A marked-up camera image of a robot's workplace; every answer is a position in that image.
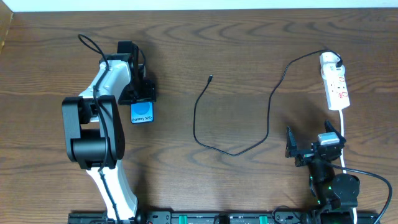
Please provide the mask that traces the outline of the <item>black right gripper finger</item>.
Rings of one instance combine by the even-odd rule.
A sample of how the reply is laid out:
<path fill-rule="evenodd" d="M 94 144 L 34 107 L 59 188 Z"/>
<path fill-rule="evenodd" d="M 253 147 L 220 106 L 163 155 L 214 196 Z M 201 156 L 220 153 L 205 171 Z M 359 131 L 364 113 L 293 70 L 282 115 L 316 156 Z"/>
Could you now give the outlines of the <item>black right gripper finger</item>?
<path fill-rule="evenodd" d="M 297 155 L 298 148 L 293 132 L 289 126 L 286 129 L 286 138 L 285 157 L 295 157 Z"/>
<path fill-rule="evenodd" d="M 324 127 L 327 133 L 335 133 L 338 137 L 341 137 L 341 133 L 333 127 L 329 120 L 325 120 Z"/>

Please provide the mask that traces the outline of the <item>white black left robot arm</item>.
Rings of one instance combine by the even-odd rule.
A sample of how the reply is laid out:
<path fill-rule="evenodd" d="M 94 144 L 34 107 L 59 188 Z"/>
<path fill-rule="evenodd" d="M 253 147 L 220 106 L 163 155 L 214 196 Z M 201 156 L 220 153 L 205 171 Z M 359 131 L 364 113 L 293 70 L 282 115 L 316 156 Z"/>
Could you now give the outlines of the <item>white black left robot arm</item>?
<path fill-rule="evenodd" d="M 155 83 L 146 78 L 140 63 L 142 50 L 132 41 L 120 41 L 114 54 L 105 54 L 85 35 L 79 40 L 101 55 L 99 71 L 78 96 L 62 102 L 67 156 L 97 185 L 106 211 L 72 212 L 69 223 L 146 223 L 123 169 L 125 135 L 118 108 L 131 109 L 131 123 L 154 120 Z"/>

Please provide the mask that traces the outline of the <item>blue Galaxy smartphone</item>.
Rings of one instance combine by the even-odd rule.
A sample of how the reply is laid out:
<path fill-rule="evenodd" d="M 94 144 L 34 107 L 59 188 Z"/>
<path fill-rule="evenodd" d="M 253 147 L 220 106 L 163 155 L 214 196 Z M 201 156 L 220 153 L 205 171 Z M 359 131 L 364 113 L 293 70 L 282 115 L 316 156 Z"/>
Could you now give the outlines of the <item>blue Galaxy smartphone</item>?
<path fill-rule="evenodd" d="M 154 120 L 153 102 L 135 103 L 131 105 L 131 123 L 150 123 Z"/>

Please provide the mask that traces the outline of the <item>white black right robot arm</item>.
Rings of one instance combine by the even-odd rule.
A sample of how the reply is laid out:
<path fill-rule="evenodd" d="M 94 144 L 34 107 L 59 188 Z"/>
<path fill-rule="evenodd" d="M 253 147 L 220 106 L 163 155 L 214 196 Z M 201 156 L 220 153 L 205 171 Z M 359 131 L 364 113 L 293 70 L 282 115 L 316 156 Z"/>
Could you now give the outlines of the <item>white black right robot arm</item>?
<path fill-rule="evenodd" d="M 326 120 L 325 133 L 310 149 L 299 149 L 290 127 L 286 129 L 285 157 L 293 157 L 295 166 L 309 169 L 309 185 L 318 207 L 302 216 L 303 223 L 351 223 L 358 206 L 360 181 L 355 175 L 336 174 L 332 162 L 342 155 L 346 139 Z"/>

